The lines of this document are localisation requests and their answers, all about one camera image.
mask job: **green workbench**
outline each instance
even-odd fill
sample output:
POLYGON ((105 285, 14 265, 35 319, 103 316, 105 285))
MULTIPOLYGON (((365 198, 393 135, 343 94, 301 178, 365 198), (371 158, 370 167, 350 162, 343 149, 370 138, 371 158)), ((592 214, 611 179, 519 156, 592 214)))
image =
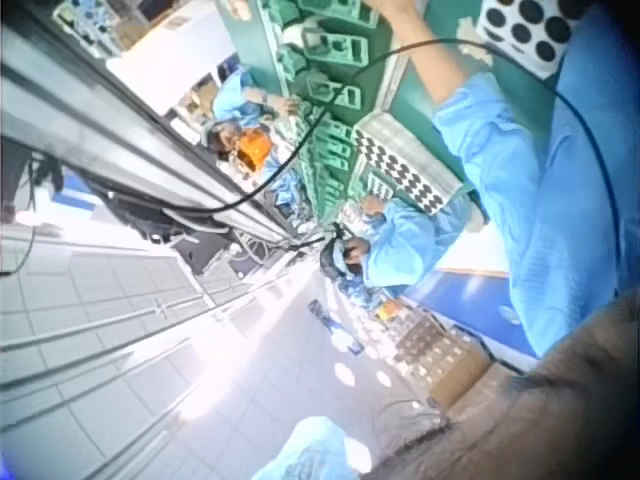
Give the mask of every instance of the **green workbench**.
MULTIPOLYGON (((223 8, 220 8, 227 30, 232 38, 240 60, 251 67, 256 83, 273 93, 281 93, 281 83, 278 78, 273 53, 270 50, 268 38, 263 28, 262 17, 256 1, 252 1, 252 19, 249 22, 239 22, 231 18, 223 8)), ((471 17, 475 24, 480 13, 481 0, 431 0, 425 18, 435 34, 439 37, 455 38, 458 21, 471 17)), ((386 53, 391 43, 391 30, 386 21, 381 20, 374 30, 337 19, 324 19, 320 27, 331 33, 347 33, 359 35, 369 40, 369 58, 373 59, 386 53)), ((474 60, 467 55, 459 54, 466 68, 471 72, 488 70, 489 66, 474 60)), ((364 74, 357 81, 350 81, 355 67, 310 62, 328 74, 334 81, 357 85, 362 89, 363 108, 354 111, 345 107, 333 106, 332 115, 346 123, 355 125, 364 115, 372 111, 375 106, 378 90, 382 83, 384 65, 378 65, 364 74)), ((507 98, 515 109, 517 119, 531 130, 541 148, 547 140, 554 98, 539 82, 532 79, 525 72, 514 67, 500 58, 493 56, 493 73, 507 98)), ((555 82, 555 77, 547 80, 555 82)), ((288 85, 292 93, 295 87, 288 85)), ((389 112, 411 133, 413 133, 440 161, 448 166, 463 182, 463 188, 458 194, 473 190, 473 186, 466 180, 459 158, 449 152, 440 134, 434 128, 431 119, 434 105, 423 88, 412 65, 407 70, 398 86, 389 112)), ((356 157, 351 159, 350 170, 338 173, 336 177, 349 185, 350 177, 356 163, 356 157)), ((366 167, 361 178, 366 178, 370 167, 366 167)))

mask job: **black wire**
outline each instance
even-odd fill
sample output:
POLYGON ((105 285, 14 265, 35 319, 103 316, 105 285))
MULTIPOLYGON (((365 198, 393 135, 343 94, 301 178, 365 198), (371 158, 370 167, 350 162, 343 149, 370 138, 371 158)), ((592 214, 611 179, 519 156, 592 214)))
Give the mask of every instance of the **black wire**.
POLYGON ((239 207, 240 205, 242 205, 243 203, 248 202, 249 200, 252 200, 253 198, 255 198, 262 191, 264 191, 269 185, 271 185, 285 170, 290 168, 292 162, 297 158, 297 156, 300 153, 300 151, 302 150, 302 148, 305 146, 305 144, 311 138, 311 135, 313 134, 314 130, 320 125, 320 123, 322 122, 322 119, 326 116, 326 114, 328 112, 328 107, 335 103, 336 99, 342 94, 342 92, 348 86, 349 83, 352 83, 354 80, 356 80, 362 74, 367 72, 369 69, 373 68, 374 66, 376 66, 377 64, 379 64, 381 62, 386 61, 388 58, 390 58, 390 57, 392 57, 394 55, 397 55, 397 54, 400 54, 400 53, 403 53, 403 52, 407 52, 409 50, 415 50, 417 48, 428 47, 428 46, 432 46, 432 45, 469 45, 469 46, 473 46, 473 47, 484 49, 484 50, 490 52, 491 54, 502 58, 507 63, 515 66, 516 68, 520 69, 521 71, 525 72, 526 75, 528 75, 534 81, 536 81, 540 85, 542 85, 547 91, 549 91, 550 93, 554 94, 557 98, 559 98, 560 101, 571 111, 571 113, 573 113, 573 115, 578 120, 578 123, 580 123, 580 126, 582 127, 582 129, 584 130, 585 134, 587 135, 587 139, 589 140, 589 143, 591 144, 591 148, 593 149, 593 152, 595 153, 596 162, 598 163, 598 168, 600 169, 602 180, 603 180, 603 183, 605 185, 605 189, 607 191, 607 195, 609 197, 609 208, 611 210, 611 219, 612 219, 612 222, 613 222, 613 225, 614 225, 616 264, 619 265, 620 258, 621 258, 620 228, 619 228, 620 216, 619 216, 618 207, 617 207, 617 204, 616 204, 616 201, 615 201, 615 195, 614 195, 614 191, 613 191, 613 184, 612 184, 612 181, 611 181, 611 177, 609 176, 609 173, 607 171, 606 164, 605 164, 605 161, 604 161, 604 157, 602 155, 600 147, 598 146, 598 143, 597 143, 597 141, 595 139, 595 136, 594 136, 593 132, 591 131, 591 129, 589 128, 589 125, 587 124, 587 122, 584 119, 584 117, 582 116, 582 114, 556 88, 552 87, 551 85, 549 85, 545 81, 543 81, 540 78, 538 78, 535 74, 533 74, 532 72, 527 70, 525 67, 520 65, 517 61, 515 61, 513 58, 511 58, 510 56, 508 56, 507 54, 505 54, 501 50, 498 50, 497 48, 495 48, 495 47, 493 47, 491 45, 485 45, 483 43, 473 42, 473 41, 470 41, 470 40, 462 40, 462 39, 457 39, 457 38, 437 38, 437 39, 432 39, 432 40, 425 40, 424 42, 418 42, 418 43, 413 43, 413 44, 410 44, 410 45, 405 45, 405 46, 400 47, 400 48, 398 48, 396 50, 392 50, 392 51, 390 51, 388 53, 385 53, 383 55, 380 55, 380 56, 376 57, 368 65, 358 69, 349 78, 349 80, 347 82, 344 82, 342 84, 342 86, 336 90, 336 92, 333 95, 333 98, 331 98, 331 100, 324 106, 324 108, 322 109, 322 111, 321 111, 320 115, 318 116, 318 118, 316 119, 316 121, 313 123, 313 125, 311 126, 309 131, 302 137, 302 140, 300 141, 300 143, 298 143, 298 145, 296 146, 294 151, 291 153, 289 158, 263 184, 261 184, 255 190, 253 190, 252 192, 249 192, 248 194, 244 195, 243 197, 239 198, 238 200, 236 200, 234 202, 231 202, 231 203, 228 203, 226 205, 222 205, 222 206, 216 207, 216 208, 197 208, 197 207, 168 205, 166 202, 162 202, 161 200, 144 199, 144 198, 142 198, 142 197, 140 197, 138 195, 135 195, 135 194, 117 192, 115 189, 113 191, 114 191, 114 193, 118 193, 119 195, 122 195, 122 197, 124 199, 126 199, 128 201, 131 201, 131 202, 140 203, 141 205, 145 205, 145 206, 148 206, 148 207, 151 207, 151 208, 170 208, 170 209, 172 209, 172 210, 174 210, 176 212, 186 213, 186 214, 189 214, 191 216, 209 216, 209 215, 215 215, 217 213, 226 212, 228 210, 233 210, 233 209, 239 207))
MULTIPOLYGON (((29 159, 29 163, 27 164, 27 171, 29 172, 29 205, 27 209, 33 208, 33 212, 36 212, 36 195, 35 195, 35 186, 33 184, 33 158, 29 159)), ((33 249, 33 244, 36 240, 36 227, 31 228, 31 238, 29 239, 29 245, 27 246, 27 250, 24 252, 20 263, 13 270, 3 270, 0 272, 0 279, 9 278, 13 275, 16 275, 22 268, 26 265, 27 260, 29 259, 29 255, 31 255, 31 250, 33 249)))

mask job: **blue lab coat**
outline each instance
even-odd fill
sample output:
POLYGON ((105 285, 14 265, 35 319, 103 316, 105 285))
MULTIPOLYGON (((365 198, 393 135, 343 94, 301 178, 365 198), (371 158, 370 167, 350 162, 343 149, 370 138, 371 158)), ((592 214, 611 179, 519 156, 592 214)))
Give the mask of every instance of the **blue lab coat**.
POLYGON ((251 480, 357 480, 347 463, 345 437, 328 418, 302 420, 276 459, 251 480))
POLYGON ((427 215, 399 198, 384 210, 363 256, 364 283, 368 287, 414 285, 435 267, 458 238, 471 216, 471 201, 464 195, 451 200, 434 215, 427 215))
MULTIPOLYGON (((264 167, 260 171, 260 179, 265 182, 273 175, 281 164, 272 152, 269 154, 264 167)), ((299 213, 302 202, 302 178, 300 174, 293 168, 288 169, 282 173, 275 182, 273 182, 269 189, 275 192, 276 205, 288 205, 295 215, 299 213)))
POLYGON ((516 123, 490 74, 472 77, 436 113, 435 125, 502 234, 511 299, 539 355, 616 288, 638 284, 638 71, 614 26, 593 9, 574 32, 558 85, 591 127, 611 176, 622 221, 621 269, 596 155, 559 100, 546 156, 516 123))
POLYGON ((382 299, 374 291, 367 288, 360 276, 342 277, 336 281, 340 293, 358 307, 372 311, 382 304, 382 299))
POLYGON ((235 120, 242 128, 260 126, 263 115, 261 105, 248 102, 243 94, 244 89, 255 87, 251 74, 242 66, 233 72, 220 87, 213 100, 213 117, 217 122, 235 120))

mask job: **cardboard box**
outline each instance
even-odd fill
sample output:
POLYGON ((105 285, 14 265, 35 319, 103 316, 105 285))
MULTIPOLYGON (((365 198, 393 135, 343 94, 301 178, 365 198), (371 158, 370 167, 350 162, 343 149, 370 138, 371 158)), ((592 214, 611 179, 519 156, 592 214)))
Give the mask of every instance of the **cardboard box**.
POLYGON ((122 19, 113 27, 113 33, 125 50, 130 50, 150 31, 149 26, 142 24, 135 18, 122 19))
POLYGON ((471 345, 455 357, 444 356, 434 368, 440 368, 442 374, 434 371, 431 378, 429 396, 443 410, 449 410, 460 400, 478 380, 489 370, 492 361, 489 355, 477 345, 471 345))
POLYGON ((455 420, 462 420, 473 415, 490 403, 499 394, 504 382, 515 375, 517 375, 516 372, 499 363, 494 363, 453 405, 448 412, 449 416, 455 420))

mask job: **polka dot board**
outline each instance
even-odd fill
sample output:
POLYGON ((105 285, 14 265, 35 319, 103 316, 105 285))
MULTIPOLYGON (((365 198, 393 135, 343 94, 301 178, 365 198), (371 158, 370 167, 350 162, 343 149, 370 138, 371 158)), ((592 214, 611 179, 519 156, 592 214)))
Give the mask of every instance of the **polka dot board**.
POLYGON ((462 186, 447 167, 386 112, 372 112, 355 126, 355 144, 359 162, 366 162, 393 180, 429 215, 446 205, 462 186))
POLYGON ((558 71, 573 29, 586 11, 581 0, 483 0, 476 30, 545 79, 558 71))

